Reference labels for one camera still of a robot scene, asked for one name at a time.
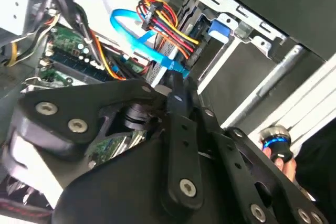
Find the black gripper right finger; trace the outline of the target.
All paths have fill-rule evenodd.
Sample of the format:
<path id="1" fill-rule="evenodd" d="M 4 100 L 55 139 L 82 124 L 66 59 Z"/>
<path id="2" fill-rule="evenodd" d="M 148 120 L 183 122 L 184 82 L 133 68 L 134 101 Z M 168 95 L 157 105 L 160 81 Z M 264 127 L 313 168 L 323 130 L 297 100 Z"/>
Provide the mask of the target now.
<path id="1" fill-rule="evenodd" d="M 210 151 L 229 223 L 328 223 L 327 218 L 278 167 L 236 127 L 222 130 L 214 113 L 202 107 L 196 83 L 185 80 L 201 127 L 200 144 Z"/>

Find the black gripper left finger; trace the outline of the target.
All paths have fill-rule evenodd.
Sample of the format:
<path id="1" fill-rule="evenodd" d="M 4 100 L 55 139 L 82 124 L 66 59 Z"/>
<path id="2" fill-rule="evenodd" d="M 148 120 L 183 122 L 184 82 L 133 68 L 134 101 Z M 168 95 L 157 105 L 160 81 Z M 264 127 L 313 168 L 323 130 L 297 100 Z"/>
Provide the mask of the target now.
<path id="1" fill-rule="evenodd" d="M 24 94 L 10 125 L 10 174 L 55 209 L 75 179 L 139 147 L 163 144 L 166 210 L 199 210 L 204 201 L 197 119 L 178 72 L 164 95 L 139 79 Z"/>

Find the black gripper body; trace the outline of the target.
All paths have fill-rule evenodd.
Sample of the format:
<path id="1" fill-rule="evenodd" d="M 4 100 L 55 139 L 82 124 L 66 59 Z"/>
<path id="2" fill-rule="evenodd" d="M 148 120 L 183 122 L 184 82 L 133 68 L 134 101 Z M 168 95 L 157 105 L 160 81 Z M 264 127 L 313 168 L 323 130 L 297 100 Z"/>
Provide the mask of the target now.
<path id="1" fill-rule="evenodd" d="M 162 204 L 163 144 L 142 143 L 75 179 L 61 194 L 52 223 L 247 223 L 226 174 L 200 155 L 201 209 L 171 215 Z"/>

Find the person's hand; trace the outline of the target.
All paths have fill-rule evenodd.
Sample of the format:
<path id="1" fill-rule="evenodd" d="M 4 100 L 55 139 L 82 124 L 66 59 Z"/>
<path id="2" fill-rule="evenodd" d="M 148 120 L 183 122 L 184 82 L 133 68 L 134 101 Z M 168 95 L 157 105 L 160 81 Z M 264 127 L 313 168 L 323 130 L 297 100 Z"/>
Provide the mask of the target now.
<path id="1" fill-rule="evenodd" d="M 297 164 L 294 158 L 284 163 L 281 158 L 277 158 L 274 164 L 282 171 L 282 173 L 291 181 L 295 181 Z"/>

